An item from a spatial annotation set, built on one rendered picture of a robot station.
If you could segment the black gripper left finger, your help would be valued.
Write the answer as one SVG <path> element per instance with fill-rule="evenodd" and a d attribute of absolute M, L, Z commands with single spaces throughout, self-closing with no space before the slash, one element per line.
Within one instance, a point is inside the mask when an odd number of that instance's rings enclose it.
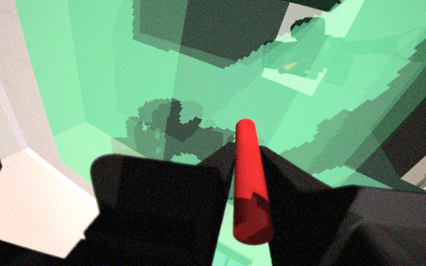
<path fill-rule="evenodd" d="M 212 266 L 234 173 L 228 142 L 196 165 L 104 154 L 89 169 L 98 213 L 103 207 L 193 222 L 194 262 Z"/>

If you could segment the red peg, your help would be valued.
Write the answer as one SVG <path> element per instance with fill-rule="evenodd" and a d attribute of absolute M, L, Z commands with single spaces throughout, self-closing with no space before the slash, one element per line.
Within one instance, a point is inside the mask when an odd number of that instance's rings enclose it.
<path fill-rule="evenodd" d="M 274 237 L 268 192 L 255 123 L 239 120 L 235 129 L 232 236 L 244 245 L 264 245 Z"/>

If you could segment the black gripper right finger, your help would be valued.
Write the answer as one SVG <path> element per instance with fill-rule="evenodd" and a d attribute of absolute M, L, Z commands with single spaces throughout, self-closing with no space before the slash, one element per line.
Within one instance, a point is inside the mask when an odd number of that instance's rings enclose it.
<path fill-rule="evenodd" d="M 274 237 L 272 266 L 332 266 L 361 224 L 426 229 L 426 192 L 332 188 L 260 146 Z"/>

